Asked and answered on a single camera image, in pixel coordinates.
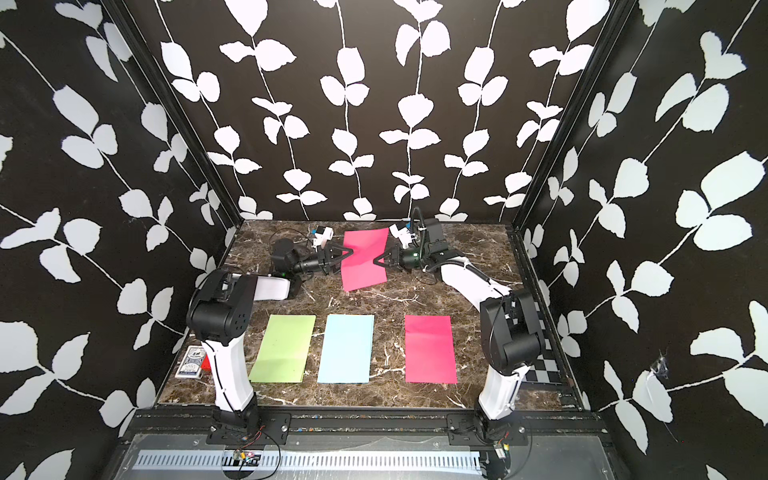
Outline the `small magenta paper sheet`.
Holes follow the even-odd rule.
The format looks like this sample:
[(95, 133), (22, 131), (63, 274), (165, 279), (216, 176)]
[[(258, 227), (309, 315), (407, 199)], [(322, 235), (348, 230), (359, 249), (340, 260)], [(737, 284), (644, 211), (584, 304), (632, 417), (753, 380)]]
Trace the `small magenta paper sheet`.
[(383, 284), (387, 281), (384, 267), (374, 264), (373, 260), (386, 250), (389, 230), (346, 231), (343, 245), (353, 250), (353, 254), (341, 263), (341, 278), (345, 292)]

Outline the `light blue paper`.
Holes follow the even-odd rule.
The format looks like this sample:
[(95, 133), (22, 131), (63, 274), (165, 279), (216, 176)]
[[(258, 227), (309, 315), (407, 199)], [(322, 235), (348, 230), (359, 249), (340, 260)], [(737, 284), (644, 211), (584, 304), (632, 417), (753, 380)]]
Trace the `light blue paper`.
[(317, 382), (368, 383), (373, 328), (373, 315), (329, 315), (326, 320)]

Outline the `large magenta paper sheet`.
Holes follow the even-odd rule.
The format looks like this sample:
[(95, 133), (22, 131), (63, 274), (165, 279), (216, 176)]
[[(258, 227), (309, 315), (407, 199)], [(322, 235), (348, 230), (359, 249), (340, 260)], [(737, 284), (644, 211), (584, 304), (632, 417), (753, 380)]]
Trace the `large magenta paper sheet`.
[(449, 316), (405, 316), (405, 380), (456, 384), (457, 369)]

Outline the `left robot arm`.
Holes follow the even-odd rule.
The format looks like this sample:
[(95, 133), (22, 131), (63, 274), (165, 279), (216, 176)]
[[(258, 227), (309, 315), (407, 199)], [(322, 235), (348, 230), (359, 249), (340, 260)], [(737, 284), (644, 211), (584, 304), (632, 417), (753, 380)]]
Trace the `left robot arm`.
[(272, 246), (273, 271), (266, 275), (236, 274), (216, 269), (208, 274), (190, 300), (186, 323), (201, 342), (215, 386), (214, 427), (257, 429), (257, 400), (246, 372), (244, 335), (257, 301), (281, 301), (296, 295), (303, 274), (330, 274), (340, 269), (354, 250), (322, 240), (307, 256), (281, 238)]

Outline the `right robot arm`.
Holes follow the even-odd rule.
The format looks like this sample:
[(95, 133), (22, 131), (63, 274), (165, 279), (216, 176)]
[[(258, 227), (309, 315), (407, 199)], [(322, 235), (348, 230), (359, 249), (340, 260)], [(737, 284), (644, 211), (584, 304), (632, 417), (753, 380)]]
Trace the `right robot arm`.
[(393, 246), (375, 257), (373, 264), (434, 273), (476, 307), (481, 348), (489, 365), (478, 397), (480, 417), (489, 421), (509, 417), (525, 376), (545, 348), (532, 294), (502, 285), (453, 249), (426, 254)]

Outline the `playing card deck box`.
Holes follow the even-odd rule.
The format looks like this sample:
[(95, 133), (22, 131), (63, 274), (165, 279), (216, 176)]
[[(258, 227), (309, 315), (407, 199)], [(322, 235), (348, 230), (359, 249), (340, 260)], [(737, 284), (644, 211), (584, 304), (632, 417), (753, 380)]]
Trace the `playing card deck box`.
[(199, 379), (202, 375), (202, 366), (205, 360), (206, 351), (203, 346), (189, 346), (182, 357), (174, 377), (176, 379)]

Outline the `checkerboard calibration plate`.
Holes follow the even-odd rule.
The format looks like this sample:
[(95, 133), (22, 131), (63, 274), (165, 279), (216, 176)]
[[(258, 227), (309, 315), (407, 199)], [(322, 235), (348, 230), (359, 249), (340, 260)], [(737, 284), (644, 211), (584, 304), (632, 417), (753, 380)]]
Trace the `checkerboard calibration plate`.
[(529, 383), (559, 385), (563, 383), (560, 365), (551, 341), (551, 333), (547, 328), (543, 313), (538, 312), (539, 323), (544, 335), (544, 349), (536, 358), (525, 380)]

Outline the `small circuit board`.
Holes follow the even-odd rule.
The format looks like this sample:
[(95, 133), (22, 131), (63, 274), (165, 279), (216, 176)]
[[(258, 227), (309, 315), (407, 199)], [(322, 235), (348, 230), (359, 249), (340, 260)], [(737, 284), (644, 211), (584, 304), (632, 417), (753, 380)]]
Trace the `small circuit board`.
[(230, 471), (255, 470), (260, 466), (261, 453), (258, 451), (235, 451), (222, 458), (222, 469)]

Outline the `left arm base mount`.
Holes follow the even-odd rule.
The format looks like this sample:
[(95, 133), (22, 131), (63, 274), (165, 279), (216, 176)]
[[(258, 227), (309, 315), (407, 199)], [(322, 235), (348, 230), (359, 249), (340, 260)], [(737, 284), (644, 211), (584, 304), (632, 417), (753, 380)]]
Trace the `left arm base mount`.
[(213, 421), (206, 438), (208, 445), (223, 445), (229, 448), (256, 447), (286, 443), (291, 422), (288, 413), (259, 410), (243, 417), (235, 412), (215, 410)]

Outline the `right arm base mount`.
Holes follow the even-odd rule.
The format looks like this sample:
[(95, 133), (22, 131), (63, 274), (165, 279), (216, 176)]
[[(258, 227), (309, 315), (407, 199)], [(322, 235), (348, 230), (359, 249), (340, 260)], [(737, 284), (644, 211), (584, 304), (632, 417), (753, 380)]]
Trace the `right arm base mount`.
[(529, 444), (526, 428), (514, 413), (498, 420), (490, 420), (482, 411), (450, 413), (446, 415), (446, 433), (453, 446)]

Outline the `white perforated rail strip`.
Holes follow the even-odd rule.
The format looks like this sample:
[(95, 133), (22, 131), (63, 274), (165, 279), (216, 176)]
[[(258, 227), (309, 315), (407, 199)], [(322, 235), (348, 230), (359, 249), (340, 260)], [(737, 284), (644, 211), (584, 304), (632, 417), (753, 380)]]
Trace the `white perforated rail strip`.
[(232, 450), (141, 450), (131, 462), (136, 471), (434, 471), (479, 474), (477, 452), (446, 451), (252, 451), (243, 460)]

